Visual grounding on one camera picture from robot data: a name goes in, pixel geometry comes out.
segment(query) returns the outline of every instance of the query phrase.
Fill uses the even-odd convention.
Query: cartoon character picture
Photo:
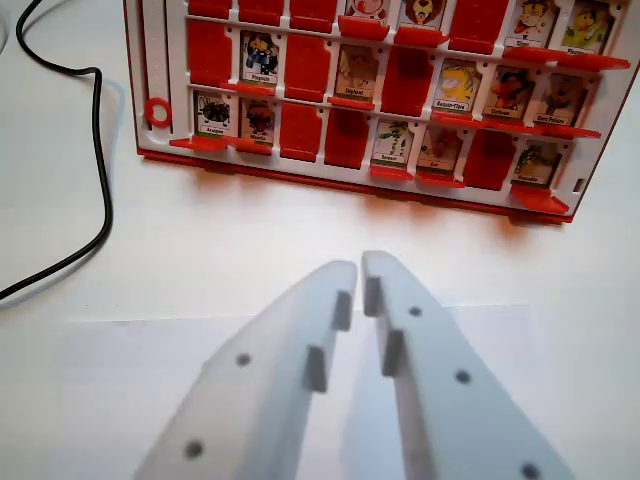
[[[195,94],[196,132],[199,135],[220,137],[228,135],[231,124],[231,105],[222,95]]]
[[[576,55],[602,53],[612,26],[608,3],[577,1],[562,39],[562,49]]]
[[[275,112],[269,107],[269,103],[243,98],[242,110],[242,138],[272,145]]]
[[[518,0],[505,45],[546,47],[557,16],[553,0]]]
[[[437,30],[446,0],[402,0],[398,25]]]
[[[586,94],[582,78],[553,74],[549,82],[535,121],[573,126]]]
[[[406,168],[413,143],[413,133],[407,122],[378,124],[378,134],[373,146],[372,164]]]
[[[342,45],[335,95],[370,101],[378,75],[378,60],[371,47]]]
[[[347,0],[345,14],[349,17],[364,17],[386,23],[390,0]]]
[[[562,154],[555,143],[529,142],[522,152],[511,178],[511,183],[547,187],[555,173]]]
[[[279,49],[268,33],[242,32],[244,81],[275,85],[278,82]]]
[[[418,157],[418,171],[452,173],[456,167],[462,140],[453,128],[428,126]]]
[[[484,107],[485,115],[522,118],[531,98],[534,82],[524,68],[498,67]]]
[[[434,108],[470,112],[475,101],[480,74],[473,62],[445,60],[440,72]]]

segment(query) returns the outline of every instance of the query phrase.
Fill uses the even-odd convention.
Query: red ring
[[[153,107],[156,105],[161,106],[167,112],[167,118],[160,121],[153,116]],[[150,98],[144,106],[144,114],[151,125],[160,128],[167,128],[171,126],[171,105],[165,99],[160,97]]]

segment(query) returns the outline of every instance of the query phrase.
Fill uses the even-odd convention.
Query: guess who game board
[[[570,222],[640,0],[124,0],[139,153]]]

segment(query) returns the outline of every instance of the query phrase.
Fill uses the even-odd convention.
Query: black cable
[[[98,67],[87,67],[80,69],[63,67],[62,65],[57,65],[43,59],[29,48],[29,46],[24,41],[24,24],[29,18],[29,15],[31,15],[33,11],[38,7],[38,5],[40,5],[40,2],[42,2],[42,0],[33,0],[31,4],[26,8],[26,10],[22,13],[20,19],[18,20],[18,24],[16,25],[16,37],[18,38],[18,43],[27,53],[27,55],[29,55],[33,60],[38,62],[43,67],[48,68],[49,70],[53,70],[54,72],[73,77],[91,74],[95,76],[93,84],[93,105],[91,108],[91,128],[93,131],[93,149],[95,150],[96,154],[98,175],[100,177],[100,188],[102,189],[102,198],[104,201],[104,223],[102,224],[102,228],[100,229],[98,235],[96,235],[93,240],[87,243],[80,250],[73,253],[72,255],[69,255],[67,258],[59,261],[55,265],[52,265],[49,268],[46,268],[41,272],[36,273],[35,275],[31,275],[30,277],[25,278],[24,280],[21,280],[14,285],[11,285],[9,288],[0,291],[0,300],[13,295],[23,288],[26,288],[29,285],[33,285],[34,283],[37,283],[56,272],[59,272],[63,268],[68,267],[69,265],[80,260],[85,255],[91,253],[107,240],[107,238],[109,237],[109,233],[111,232],[111,227],[113,226],[113,206],[111,203],[111,193],[109,191],[109,180],[107,178],[107,169],[104,162],[104,154],[102,152],[102,140],[100,139],[100,95],[102,93],[102,72]]]

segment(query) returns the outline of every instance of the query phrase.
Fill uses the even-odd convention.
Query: white sheet of paper
[[[544,378],[529,308],[454,313],[535,423]],[[1,327],[2,477],[131,478],[203,362],[250,319]],[[374,321],[362,312],[338,336],[329,392],[314,396],[298,478],[404,478],[393,382],[380,375]]]

